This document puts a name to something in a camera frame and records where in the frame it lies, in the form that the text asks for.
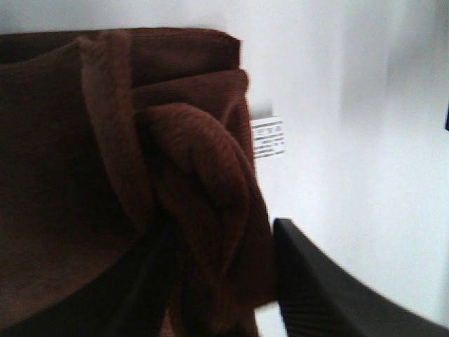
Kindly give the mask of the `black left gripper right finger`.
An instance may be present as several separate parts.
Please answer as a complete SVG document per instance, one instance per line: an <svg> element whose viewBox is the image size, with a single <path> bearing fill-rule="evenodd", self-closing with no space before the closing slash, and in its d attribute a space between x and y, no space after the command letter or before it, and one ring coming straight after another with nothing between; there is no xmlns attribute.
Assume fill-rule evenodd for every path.
<svg viewBox="0 0 449 337"><path fill-rule="evenodd" d="M447 336L448 328L355 279L286 218L274 221L279 306L288 336Z"/></svg>

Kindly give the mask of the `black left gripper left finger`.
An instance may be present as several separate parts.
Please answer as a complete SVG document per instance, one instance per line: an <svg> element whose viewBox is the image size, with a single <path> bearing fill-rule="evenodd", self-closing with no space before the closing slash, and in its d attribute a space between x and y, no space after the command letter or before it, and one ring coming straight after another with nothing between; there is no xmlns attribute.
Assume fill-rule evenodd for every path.
<svg viewBox="0 0 449 337"><path fill-rule="evenodd" d="M168 221L148 230L133 247L140 264L108 326L109 336L158 336L176 270L175 231Z"/></svg>

